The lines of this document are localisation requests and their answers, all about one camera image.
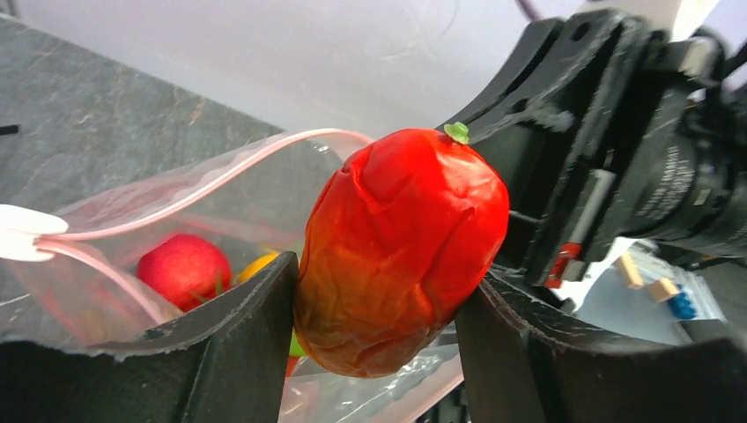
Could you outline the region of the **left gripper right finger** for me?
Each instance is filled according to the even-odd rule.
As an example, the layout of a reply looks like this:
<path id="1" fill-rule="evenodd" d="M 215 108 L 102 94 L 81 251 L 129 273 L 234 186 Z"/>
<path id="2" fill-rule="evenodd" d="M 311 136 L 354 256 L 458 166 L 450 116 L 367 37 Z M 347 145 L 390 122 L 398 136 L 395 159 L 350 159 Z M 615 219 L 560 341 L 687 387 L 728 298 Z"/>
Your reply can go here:
<path id="1" fill-rule="evenodd" d="M 670 346 L 604 330 L 494 272 L 455 320 L 476 422 L 743 422 L 741 338 Z"/>

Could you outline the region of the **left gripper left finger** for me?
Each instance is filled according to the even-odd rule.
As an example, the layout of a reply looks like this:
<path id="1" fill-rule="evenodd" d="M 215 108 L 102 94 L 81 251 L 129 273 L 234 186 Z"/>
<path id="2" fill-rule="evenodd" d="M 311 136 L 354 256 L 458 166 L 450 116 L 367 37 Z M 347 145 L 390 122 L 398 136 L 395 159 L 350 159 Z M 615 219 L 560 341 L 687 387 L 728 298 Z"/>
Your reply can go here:
<path id="1" fill-rule="evenodd" d="M 129 342 L 1 340 L 4 422 L 274 422 L 285 383 L 297 257 Z"/>

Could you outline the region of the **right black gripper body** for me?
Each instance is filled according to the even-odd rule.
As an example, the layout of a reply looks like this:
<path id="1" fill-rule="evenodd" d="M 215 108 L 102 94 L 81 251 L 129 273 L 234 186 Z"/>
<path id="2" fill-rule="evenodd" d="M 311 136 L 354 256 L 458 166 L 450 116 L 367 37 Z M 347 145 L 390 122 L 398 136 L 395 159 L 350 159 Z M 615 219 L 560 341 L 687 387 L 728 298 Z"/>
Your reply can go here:
<path id="1" fill-rule="evenodd" d="M 510 195 L 508 234 L 482 287 L 541 285 L 570 243 L 599 260 L 619 234 L 671 213 L 670 128 L 652 128 L 671 88 L 669 35 L 601 9 L 530 23 L 456 119 Z"/>

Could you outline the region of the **green toy leaf vegetable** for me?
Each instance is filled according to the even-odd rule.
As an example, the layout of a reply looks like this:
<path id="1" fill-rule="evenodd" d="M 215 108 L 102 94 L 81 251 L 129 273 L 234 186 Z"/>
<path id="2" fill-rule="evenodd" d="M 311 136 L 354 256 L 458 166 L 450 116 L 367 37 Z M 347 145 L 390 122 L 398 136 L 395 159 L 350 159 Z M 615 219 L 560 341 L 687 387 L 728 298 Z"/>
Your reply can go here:
<path id="1" fill-rule="evenodd" d="M 303 357 L 307 355 L 302 345 L 298 341 L 296 333 L 294 331 L 292 332 L 292 336 L 291 336 L 289 355 L 292 357 Z"/>

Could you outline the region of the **yellow toy lemon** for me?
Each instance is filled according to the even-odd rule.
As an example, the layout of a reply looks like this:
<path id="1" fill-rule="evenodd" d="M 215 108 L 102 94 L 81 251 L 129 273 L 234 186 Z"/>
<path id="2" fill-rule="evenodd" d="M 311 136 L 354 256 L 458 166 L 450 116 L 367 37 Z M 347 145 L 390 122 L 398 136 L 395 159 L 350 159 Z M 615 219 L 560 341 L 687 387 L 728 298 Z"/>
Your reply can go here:
<path id="1" fill-rule="evenodd" d="M 234 277 L 233 284 L 237 286 L 249 281 L 258 271 L 271 263 L 277 256 L 278 252 L 270 252 L 256 258 Z"/>

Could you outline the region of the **red toy apple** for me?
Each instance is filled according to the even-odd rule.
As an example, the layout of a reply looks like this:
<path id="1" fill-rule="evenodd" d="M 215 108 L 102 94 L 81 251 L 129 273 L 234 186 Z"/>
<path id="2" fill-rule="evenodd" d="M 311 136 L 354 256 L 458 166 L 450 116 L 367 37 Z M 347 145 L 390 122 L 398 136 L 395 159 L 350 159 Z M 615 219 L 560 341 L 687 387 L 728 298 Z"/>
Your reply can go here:
<path id="1" fill-rule="evenodd" d="M 183 312 L 228 290 L 233 281 L 225 254 L 194 234 L 177 234 L 142 256 L 136 276 Z"/>

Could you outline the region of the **clear zip top bag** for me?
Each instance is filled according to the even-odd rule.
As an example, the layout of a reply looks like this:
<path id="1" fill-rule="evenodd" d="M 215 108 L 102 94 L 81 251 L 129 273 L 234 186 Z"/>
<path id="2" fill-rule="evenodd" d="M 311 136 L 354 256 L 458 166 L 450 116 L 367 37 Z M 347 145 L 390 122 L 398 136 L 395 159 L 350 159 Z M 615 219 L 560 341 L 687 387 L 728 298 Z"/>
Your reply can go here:
<path id="1" fill-rule="evenodd" d="M 264 249 L 298 255 L 322 185 L 370 138 L 348 130 L 277 134 L 217 157 L 111 189 L 52 213 L 3 205 L 1 268 L 53 317 L 5 336 L 86 348 L 129 342 L 182 313 L 138 280 L 140 257 L 177 234 L 216 244 L 234 271 Z M 453 339 L 397 374 L 360 380 L 302 360 L 285 377 L 274 422 L 456 422 L 462 367 Z"/>

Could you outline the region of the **orange red toy mango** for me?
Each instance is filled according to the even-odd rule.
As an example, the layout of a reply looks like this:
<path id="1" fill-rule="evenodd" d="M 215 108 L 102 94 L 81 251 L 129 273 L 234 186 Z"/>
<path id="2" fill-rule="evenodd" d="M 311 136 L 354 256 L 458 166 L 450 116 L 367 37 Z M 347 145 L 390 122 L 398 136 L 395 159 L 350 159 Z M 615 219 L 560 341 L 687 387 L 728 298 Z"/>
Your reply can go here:
<path id="1" fill-rule="evenodd" d="M 453 320 L 507 236 L 509 195 L 468 128 L 405 129 L 352 154 L 306 226 L 293 303 L 331 373 L 396 373 Z"/>

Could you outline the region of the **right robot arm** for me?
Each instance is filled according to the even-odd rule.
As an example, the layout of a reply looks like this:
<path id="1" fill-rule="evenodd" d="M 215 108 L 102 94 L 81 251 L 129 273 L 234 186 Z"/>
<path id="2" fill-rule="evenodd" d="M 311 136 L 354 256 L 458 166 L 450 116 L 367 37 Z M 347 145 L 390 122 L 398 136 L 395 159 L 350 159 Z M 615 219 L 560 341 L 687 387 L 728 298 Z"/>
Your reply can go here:
<path id="1" fill-rule="evenodd" d="M 582 274 L 618 236 L 746 254 L 746 93 L 705 29 L 673 41 L 638 12 L 529 24 L 455 116 L 510 195 L 496 265 L 540 286 Z"/>

